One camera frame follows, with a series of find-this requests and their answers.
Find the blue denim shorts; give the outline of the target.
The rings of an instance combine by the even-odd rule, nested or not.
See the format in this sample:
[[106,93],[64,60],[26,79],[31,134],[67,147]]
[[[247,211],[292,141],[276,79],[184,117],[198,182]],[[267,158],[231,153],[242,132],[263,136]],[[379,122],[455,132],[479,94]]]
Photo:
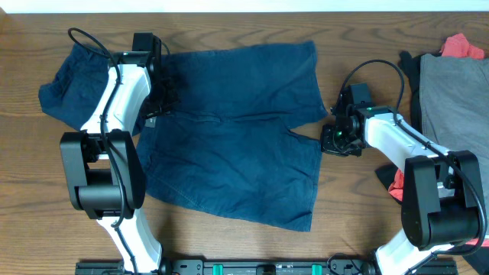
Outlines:
[[311,41],[164,57],[179,101],[141,132],[147,194],[309,231],[322,153],[319,141],[296,128],[327,114],[316,63]]

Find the dark navy garment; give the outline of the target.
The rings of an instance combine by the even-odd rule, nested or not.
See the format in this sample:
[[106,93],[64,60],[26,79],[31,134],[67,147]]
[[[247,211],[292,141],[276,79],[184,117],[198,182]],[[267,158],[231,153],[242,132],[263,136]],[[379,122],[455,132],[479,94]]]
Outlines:
[[54,81],[42,85],[38,96],[44,113],[76,130],[136,135],[144,127],[139,112],[151,87],[146,68],[109,66],[104,57],[75,44]]

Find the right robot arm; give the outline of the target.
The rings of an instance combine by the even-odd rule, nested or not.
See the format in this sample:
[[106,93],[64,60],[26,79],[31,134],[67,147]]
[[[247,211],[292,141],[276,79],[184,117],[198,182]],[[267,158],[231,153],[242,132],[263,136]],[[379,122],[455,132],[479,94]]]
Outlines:
[[359,157],[375,148],[404,176],[400,231],[364,262],[360,274],[432,274],[439,255],[460,254],[484,243],[487,217],[477,157],[432,142],[406,123],[397,110],[377,106],[364,83],[342,87],[324,125],[321,150]]

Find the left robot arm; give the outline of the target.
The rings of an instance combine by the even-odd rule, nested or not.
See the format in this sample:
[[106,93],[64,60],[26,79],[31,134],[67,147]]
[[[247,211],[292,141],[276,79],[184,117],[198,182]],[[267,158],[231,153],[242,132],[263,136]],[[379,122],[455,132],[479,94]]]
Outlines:
[[146,176],[132,135],[138,120],[167,114],[178,103],[164,75],[166,44],[136,33],[129,51],[100,53],[108,59],[108,83],[90,118],[60,140],[70,201],[110,235],[122,259],[82,261],[77,274],[171,274],[171,263],[142,209]]

